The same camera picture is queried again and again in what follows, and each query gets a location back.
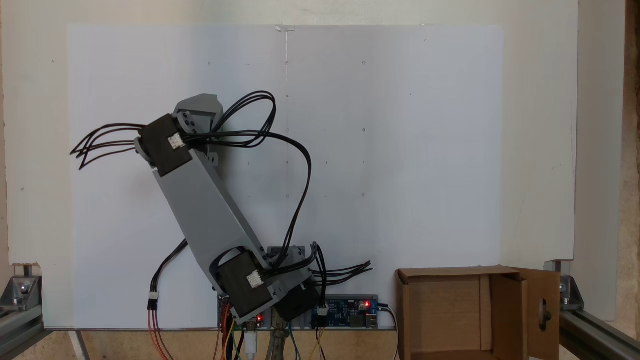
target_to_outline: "blue circuit board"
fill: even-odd
[[[349,297],[347,295],[327,295],[328,313],[326,327],[348,327],[352,329],[378,328],[378,297]],[[318,308],[311,312],[311,328],[323,327],[325,323],[318,317]]]

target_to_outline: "white board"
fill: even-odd
[[[225,108],[273,92],[273,131],[314,161],[294,243],[320,243],[330,268],[372,260],[374,271],[330,293],[393,303],[396,268],[499,262],[502,46],[498,26],[73,26],[71,141],[110,122],[151,122],[203,92]],[[267,114],[256,106],[232,125],[256,128]],[[271,141],[225,161],[260,240],[281,244],[303,158]],[[180,230],[135,153],[76,165],[76,328],[144,328],[148,284]],[[215,326],[215,294],[189,252],[160,292],[163,327]]]

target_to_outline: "yellow wire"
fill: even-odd
[[[234,331],[234,326],[236,326],[236,319],[234,319],[234,321],[231,322],[231,330],[229,330],[229,334],[227,335],[227,340],[225,341],[225,347],[222,348],[223,350],[222,354],[225,357],[227,356],[227,345],[229,344],[229,339],[231,338],[231,334]]]
[[[311,351],[311,355],[309,355],[309,360],[314,358],[314,352],[316,352],[318,345],[320,345],[320,340],[322,340],[322,335],[324,335],[325,330],[326,328],[322,329],[322,332],[320,332],[320,337],[318,337],[318,341],[316,341],[316,345],[314,346],[314,349]]]

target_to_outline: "cardboard box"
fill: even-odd
[[[400,359],[558,360],[559,287],[542,270],[399,269]]]

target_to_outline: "red wire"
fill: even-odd
[[[213,360],[216,360],[216,355],[218,355],[218,343],[220,342],[220,330],[216,331],[218,335],[216,335],[216,350],[213,352]]]
[[[160,354],[160,356],[164,360],[167,360],[167,358],[165,358],[163,353],[160,351],[160,348],[158,347],[158,345],[156,345],[156,342],[154,341],[154,336],[151,332],[151,310],[147,311],[147,325],[149,326],[149,337],[151,338],[151,342],[154,344],[154,348],[156,348],[156,351],[158,351],[158,354]]]
[[[226,332],[226,328],[227,328],[227,313],[229,312],[229,308],[231,307],[231,305],[227,304],[225,305],[225,311],[223,313],[222,316],[222,322],[220,323],[222,325],[222,343],[225,342],[226,338],[227,338],[227,332]],[[224,347],[223,347],[223,352],[222,355],[220,355],[220,360],[225,360],[225,352],[224,352]]]
[[[163,360],[169,360],[167,356],[164,354],[164,351],[162,350],[162,348],[160,347],[160,340],[158,339],[158,331],[157,331],[157,319],[154,313],[155,311],[152,311],[151,324],[153,325],[153,328],[154,328],[154,335],[156,336],[156,343],[158,346],[158,350],[160,351],[160,356],[162,356]]]
[[[173,360],[173,357],[171,356],[171,353],[169,352],[169,349],[166,348],[166,345],[164,344],[164,340],[162,339],[162,332],[160,331],[160,326],[158,325],[158,312],[157,311],[154,311],[153,318],[154,318],[154,325],[157,328],[156,329],[156,334],[160,338],[160,343],[158,344],[158,346],[160,344],[162,344],[162,347],[164,348],[164,352],[166,353],[166,356],[169,359]]]

